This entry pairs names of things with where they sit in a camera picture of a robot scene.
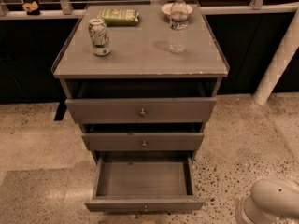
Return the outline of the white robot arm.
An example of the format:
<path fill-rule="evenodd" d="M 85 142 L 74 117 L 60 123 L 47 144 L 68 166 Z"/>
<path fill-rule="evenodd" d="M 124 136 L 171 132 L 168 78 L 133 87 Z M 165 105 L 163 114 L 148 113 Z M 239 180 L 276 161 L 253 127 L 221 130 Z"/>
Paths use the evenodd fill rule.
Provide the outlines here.
<path fill-rule="evenodd" d="M 276 224 L 286 218 L 299 218 L 299 183 L 290 179 L 256 181 L 235 209 L 238 224 Z"/>

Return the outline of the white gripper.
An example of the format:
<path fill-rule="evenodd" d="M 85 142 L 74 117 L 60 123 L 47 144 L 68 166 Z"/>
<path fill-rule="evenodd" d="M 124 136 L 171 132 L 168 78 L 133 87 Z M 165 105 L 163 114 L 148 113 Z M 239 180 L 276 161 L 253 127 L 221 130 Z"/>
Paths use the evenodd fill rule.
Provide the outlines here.
<path fill-rule="evenodd" d="M 239 200 L 235 209 L 237 224 L 276 224 L 279 217 L 265 213 L 252 200 L 251 196 Z"/>

